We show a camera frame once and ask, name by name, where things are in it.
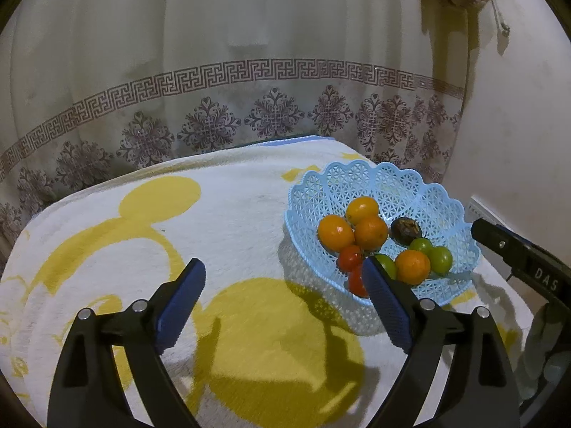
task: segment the wall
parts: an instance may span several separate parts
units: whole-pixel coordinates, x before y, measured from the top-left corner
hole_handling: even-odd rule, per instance
[[[444,186],[478,195],[571,265],[571,42],[544,0],[497,0],[472,17],[468,99]]]

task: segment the white curtain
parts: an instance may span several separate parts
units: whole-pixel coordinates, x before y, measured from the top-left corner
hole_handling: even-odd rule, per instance
[[[24,0],[0,35],[0,231],[136,168],[297,134],[440,181],[467,53],[446,0]]]

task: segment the cherry tomato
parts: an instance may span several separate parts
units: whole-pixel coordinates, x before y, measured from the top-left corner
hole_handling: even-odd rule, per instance
[[[360,298],[368,298],[369,293],[367,293],[367,290],[363,285],[363,279],[361,278],[362,267],[363,265],[359,264],[349,272],[349,291],[355,294],[355,296],[359,296]]]
[[[412,240],[408,248],[428,255],[428,252],[432,249],[432,243],[427,238],[416,238],[416,240]]]
[[[361,196],[351,201],[345,212],[345,217],[354,226],[372,215],[379,215],[379,204],[370,196]]]
[[[363,263],[363,253],[357,245],[347,246],[339,253],[337,267],[343,273],[349,273],[356,266]]]
[[[321,219],[318,237],[327,249],[336,253],[355,244],[353,229],[343,217],[335,214],[326,215]]]
[[[446,246],[435,246],[428,252],[430,268],[438,275],[446,275],[452,268],[452,253]]]
[[[430,260],[426,254],[406,249],[395,259],[397,280],[409,285],[420,285],[430,273]]]
[[[378,215],[366,217],[355,227],[355,243],[367,251],[381,248],[388,237],[388,227]]]
[[[385,269],[386,274],[393,280],[396,280],[395,262],[386,254],[375,254],[375,257],[379,261],[379,264],[381,264]]]

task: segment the yellow pattern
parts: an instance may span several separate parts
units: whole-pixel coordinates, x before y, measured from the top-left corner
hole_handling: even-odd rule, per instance
[[[13,277],[6,277],[5,279],[2,279],[2,283],[7,282],[7,281],[13,281],[13,280],[18,280],[22,285],[24,285],[25,288],[28,288],[28,285],[26,283],[26,280],[24,280],[21,276],[16,275]]]
[[[168,255],[170,279],[175,279],[185,265],[173,245],[151,224],[182,214],[200,197],[200,185],[186,177],[159,177],[138,186],[123,198],[120,217],[80,231],[59,245],[26,288],[22,301],[26,302],[39,284],[54,295],[92,254],[133,238],[147,238],[161,245]]]
[[[92,308],[95,310],[95,313],[98,315],[103,314],[112,314],[115,312],[119,312],[123,310],[123,303],[121,298],[116,296],[115,294],[107,294],[102,296],[101,298],[97,298],[90,302],[87,307]],[[53,334],[51,337],[56,340],[56,342],[60,345],[64,345],[64,336],[66,335],[67,331],[73,324],[75,317],[69,320],[65,327],[64,331],[60,335]],[[131,374],[131,368],[129,367],[129,363],[127,361],[127,354],[125,353],[124,347],[121,346],[113,346],[113,355],[115,357],[115,365],[117,367],[117,372],[119,373],[119,380],[121,381],[121,386],[123,386],[123,390],[126,390],[133,381],[133,376]]]
[[[0,316],[8,317],[9,314],[8,312],[0,311]],[[10,330],[10,322],[8,322],[8,319],[0,319],[0,323],[2,325],[5,325],[8,331],[8,336],[0,335],[0,345],[5,346],[10,344],[10,339],[12,337],[12,332]]]
[[[21,357],[11,357],[10,362],[12,363],[12,370],[14,371],[13,376],[16,378],[24,378],[28,375],[28,364]]]
[[[517,341],[520,333],[517,330],[506,330],[500,323],[497,323],[497,327],[505,350],[509,353],[510,348]]]
[[[193,413],[208,385],[224,406],[258,426],[315,428],[338,419],[359,395],[359,340],[313,291],[246,280],[218,293],[205,310],[197,305],[192,318],[198,346],[186,402]]]
[[[474,290],[469,289],[467,291],[464,291],[464,293],[462,293],[458,297],[454,298],[452,301],[450,301],[450,305],[453,307],[457,306],[464,302],[473,300],[476,296],[477,296],[476,292]]]
[[[317,167],[315,164],[312,164],[311,166],[306,167],[305,169],[293,168],[283,173],[282,178],[287,182],[293,182],[295,180],[298,180],[298,178],[302,178],[305,172],[307,172],[308,170],[315,170],[316,172],[319,172],[321,169]]]
[[[363,155],[359,153],[341,153],[341,157],[343,159],[348,159],[350,161],[353,161],[355,159],[366,159]]]

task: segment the green fruit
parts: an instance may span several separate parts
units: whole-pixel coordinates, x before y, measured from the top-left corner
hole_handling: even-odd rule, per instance
[[[452,253],[446,246],[435,246],[428,252],[430,268],[438,275],[446,275],[452,268]]]
[[[396,265],[386,254],[375,254],[375,259],[383,266],[390,278],[396,280]]]
[[[420,251],[421,253],[428,254],[430,249],[432,249],[432,243],[427,238],[416,238],[410,243],[409,249],[413,251]]]

